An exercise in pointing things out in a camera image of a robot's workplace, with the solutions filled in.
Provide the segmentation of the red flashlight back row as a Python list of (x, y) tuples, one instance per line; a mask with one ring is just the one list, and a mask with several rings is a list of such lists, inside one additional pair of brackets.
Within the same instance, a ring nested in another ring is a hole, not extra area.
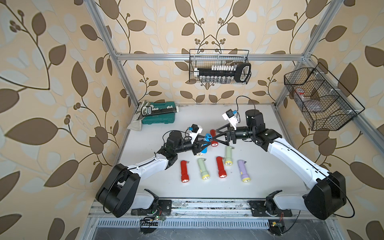
[(214, 139), (215, 136), (216, 136), (216, 130), (214, 130), (214, 129), (210, 130), (210, 134), (212, 136), (211, 146), (212, 147), (217, 147), (219, 145), (219, 143)]

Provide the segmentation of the green flashlight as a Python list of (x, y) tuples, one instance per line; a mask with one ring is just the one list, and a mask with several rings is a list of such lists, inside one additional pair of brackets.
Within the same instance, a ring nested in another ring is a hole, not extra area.
[(224, 163), (225, 163), (226, 166), (233, 165), (232, 151), (234, 149), (235, 149), (234, 147), (226, 146), (226, 153), (225, 153), (225, 158), (224, 158)]
[(203, 159), (203, 158), (198, 158), (198, 165), (199, 165), (199, 169), (200, 169), (200, 172), (201, 172), (201, 177), (203, 180), (207, 180), (210, 178), (210, 174), (207, 170), (207, 167), (205, 165), (205, 160), (206, 159)]

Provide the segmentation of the blue flashlight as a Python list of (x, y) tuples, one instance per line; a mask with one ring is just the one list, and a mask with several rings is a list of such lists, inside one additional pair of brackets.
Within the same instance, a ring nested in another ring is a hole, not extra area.
[(201, 151), (198, 153), (199, 156), (202, 156), (204, 154), (207, 153), (208, 151), (208, 147), (211, 145), (212, 143), (212, 135), (211, 134), (206, 134), (204, 139), (203, 139), (203, 143), (201, 144)]

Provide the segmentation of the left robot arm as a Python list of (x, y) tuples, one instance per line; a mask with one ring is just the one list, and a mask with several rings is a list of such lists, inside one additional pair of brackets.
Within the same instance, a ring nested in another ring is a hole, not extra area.
[(211, 145), (213, 136), (182, 131), (168, 131), (168, 138), (155, 156), (138, 164), (115, 165), (98, 190), (96, 200), (103, 206), (106, 214), (122, 217), (128, 210), (137, 215), (154, 215), (161, 212), (159, 197), (151, 190), (138, 194), (141, 180), (170, 168), (178, 159), (178, 153), (191, 151), (195, 156)]

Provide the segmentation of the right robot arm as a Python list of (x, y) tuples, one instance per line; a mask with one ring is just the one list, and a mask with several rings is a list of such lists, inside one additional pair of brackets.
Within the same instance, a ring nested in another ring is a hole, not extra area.
[(259, 110), (246, 111), (244, 127), (238, 127), (237, 112), (226, 111), (223, 115), (228, 124), (216, 130), (213, 138), (229, 145), (237, 140), (251, 140), (265, 152), (277, 157), (288, 166), (309, 189), (307, 193), (286, 194), (281, 190), (266, 197), (264, 209), (267, 215), (276, 216), (283, 210), (308, 211), (320, 220), (326, 220), (347, 203), (346, 180), (339, 172), (329, 172), (293, 148), (277, 131), (266, 128)]

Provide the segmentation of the red flashlight front middle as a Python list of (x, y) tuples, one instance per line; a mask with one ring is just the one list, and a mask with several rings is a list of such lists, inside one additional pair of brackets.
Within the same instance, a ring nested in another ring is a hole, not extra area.
[(226, 178), (227, 172), (224, 167), (224, 162), (222, 157), (216, 157), (217, 166), (218, 166), (218, 175), (220, 178)]

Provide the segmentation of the red flashlight front left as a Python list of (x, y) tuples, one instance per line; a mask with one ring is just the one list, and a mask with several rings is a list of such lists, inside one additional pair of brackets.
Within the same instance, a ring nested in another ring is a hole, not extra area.
[(190, 177), (188, 174), (188, 161), (182, 160), (181, 161), (181, 182), (182, 183), (187, 183), (190, 181)]

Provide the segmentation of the purple flashlight front right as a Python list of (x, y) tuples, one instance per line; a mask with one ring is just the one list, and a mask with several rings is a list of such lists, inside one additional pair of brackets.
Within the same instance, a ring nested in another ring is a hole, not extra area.
[(237, 163), (238, 163), (242, 182), (244, 182), (244, 183), (250, 182), (251, 177), (249, 176), (249, 174), (247, 172), (246, 161), (238, 160)]

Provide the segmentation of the green tool case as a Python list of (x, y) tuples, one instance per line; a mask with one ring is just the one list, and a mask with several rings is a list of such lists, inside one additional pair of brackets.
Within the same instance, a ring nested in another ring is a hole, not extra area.
[(154, 103), (145, 102), (140, 107), (140, 120), (144, 125), (172, 124), (179, 111), (174, 102)]

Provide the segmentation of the socket set in basket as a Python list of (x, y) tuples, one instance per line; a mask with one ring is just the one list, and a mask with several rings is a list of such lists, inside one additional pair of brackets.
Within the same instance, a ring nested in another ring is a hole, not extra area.
[(211, 66), (210, 68), (194, 68), (192, 76), (202, 83), (214, 84), (247, 84), (251, 75), (250, 63)]

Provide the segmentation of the socket set on case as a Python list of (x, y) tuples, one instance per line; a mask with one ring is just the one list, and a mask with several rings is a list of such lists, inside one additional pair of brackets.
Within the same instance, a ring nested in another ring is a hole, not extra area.
[(142, 108), (143, 117), (164, 115), (164, 114), (177, 113), (177, 112), (179, 112), (179, 108), (172, 107), (172, 106), (167, 106), (164, 109), (159, 109), (152, 106), (147, 106)]

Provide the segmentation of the red item in basket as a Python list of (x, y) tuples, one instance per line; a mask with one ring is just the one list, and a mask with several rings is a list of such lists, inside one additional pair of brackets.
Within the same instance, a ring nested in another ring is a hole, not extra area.
[(304, 89), (302, 89), (302, 88), (296, 88), (296, 93), (298, 94), (298, 96), (300, 98), (304, 98), (306, 91)]

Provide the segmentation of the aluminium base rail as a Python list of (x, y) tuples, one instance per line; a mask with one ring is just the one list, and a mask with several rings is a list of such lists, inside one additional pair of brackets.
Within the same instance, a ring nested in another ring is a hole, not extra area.
[(274, 217), (251, 207), (249, 199), (160, 199), (161, 216), (136, 216), (130, 211), (120, 218), (106, 214), (100, 203), (94, 202), (85, 223), (85, 230), (100, 228), (149, 229), (268, 229), (273, 223), (293, 228), (300, 221), (323, 223), (331, 231), (338, 227), (335, 217), (322, 221), (309, 212), (293, 210)]

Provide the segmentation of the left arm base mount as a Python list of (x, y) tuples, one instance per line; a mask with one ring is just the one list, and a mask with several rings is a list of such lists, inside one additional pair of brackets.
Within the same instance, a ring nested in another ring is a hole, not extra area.
[(154, 200), (148, 209), (132, 209), (132, 216), (169, 216), (172, 211), (172, 200)]

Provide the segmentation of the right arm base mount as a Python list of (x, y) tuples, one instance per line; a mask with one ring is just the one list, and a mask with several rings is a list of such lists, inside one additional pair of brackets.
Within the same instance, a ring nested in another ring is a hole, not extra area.
[(292, 217), (291, 210), (280, 210), (275, 203), (267, 200), (248, 201), (253, 217)]

